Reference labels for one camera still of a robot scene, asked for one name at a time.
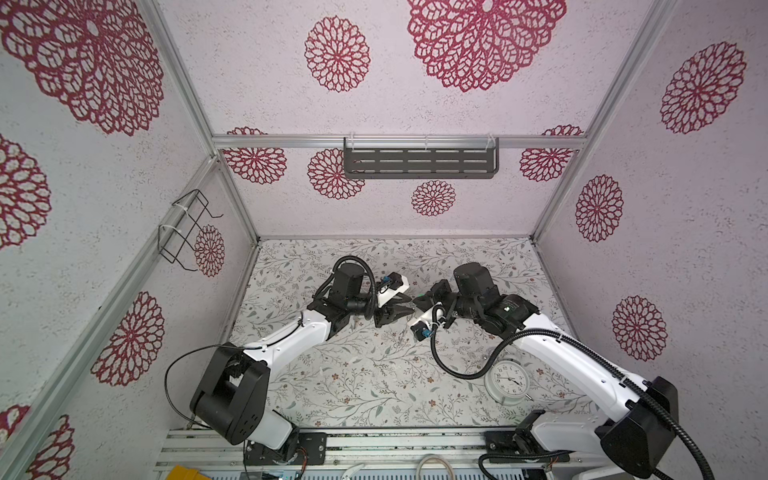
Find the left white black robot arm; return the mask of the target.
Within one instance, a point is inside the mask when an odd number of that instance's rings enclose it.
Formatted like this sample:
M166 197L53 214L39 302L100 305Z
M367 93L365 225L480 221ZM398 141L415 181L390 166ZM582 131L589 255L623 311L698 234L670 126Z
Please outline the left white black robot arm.
M409 288L400 273L377 278L361 258L341 257L307 307L284 327L243 346L214 347L190 400L191 413L232 445L256 443L278 451L295 444L298 427L266 408L272 378L355 316L380 328L411 315Z

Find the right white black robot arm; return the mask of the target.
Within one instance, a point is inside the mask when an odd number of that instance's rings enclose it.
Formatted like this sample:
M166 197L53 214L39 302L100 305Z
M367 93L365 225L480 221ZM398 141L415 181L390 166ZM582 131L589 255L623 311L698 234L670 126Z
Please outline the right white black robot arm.
M671 425L679 420L678 391L671 382L661 376L649 381L606 360L567 335L529 300L501 294L489 270L477 262L457 267L454 279L441 280L415 298L421 312L410 323L415 338L428 340L435 350L439 328L465 318L502 340L480 371L454 372L454 377L485 376L502 351L514 344L564 376L599 409L593 418L530 415L519 433L539 456L554 451L596 453L634 477L656 474L676 437Z

